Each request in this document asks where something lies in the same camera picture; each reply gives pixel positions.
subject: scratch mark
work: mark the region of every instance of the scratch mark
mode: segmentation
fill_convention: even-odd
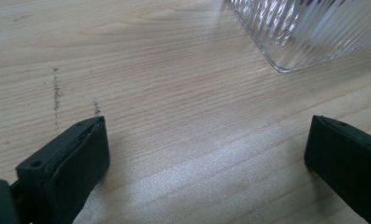
[[[61,108],[60,97],[63,95],[63,92],[61,91],[59,84],[60,84],[60,80],[57,77],[54,77],[54,80],[53,80],[54,107],[53,109],[54,109],[54,117],[55,117],[54,124],[57,128],[57,132],[59,131],[58,117],[59,117],[59,109]]]
[[[94,104],[94,116],[98,117],[100,116],[101,113],[100,106],[98,105],[98,102],[96,100],[93,100],[93,104]]]
[[[22,20],[27,19],[29,17],[30,17],[29,15],[28,16],[20,16],[19,18],[16,18],[13,21],[22,21]]]

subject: glass dish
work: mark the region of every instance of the glass dish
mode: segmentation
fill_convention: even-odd
[[[279,72],[291,72],[371,47],[371,0],[228,3]]]

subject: wood grain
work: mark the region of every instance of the wood grain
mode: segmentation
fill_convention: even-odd
[[[315,114],[371,133],[371,49],[283,75],[224,1],[0,1],[0,178],[107,119],[76,223],[364,223],[303,163]]]

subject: black plastic part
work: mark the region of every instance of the black plastic part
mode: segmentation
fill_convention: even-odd
[[[371,135],[347,123],[314,116],[305,163],[371,223]]]
[[[104,117],[86,119],[60,134],[16,168],[21,190],[35,204],[31,221],[72,223],[108,166]]]
[[[0,180],[0,224],[20,224],[21,221],[16,212],[9,184]]]

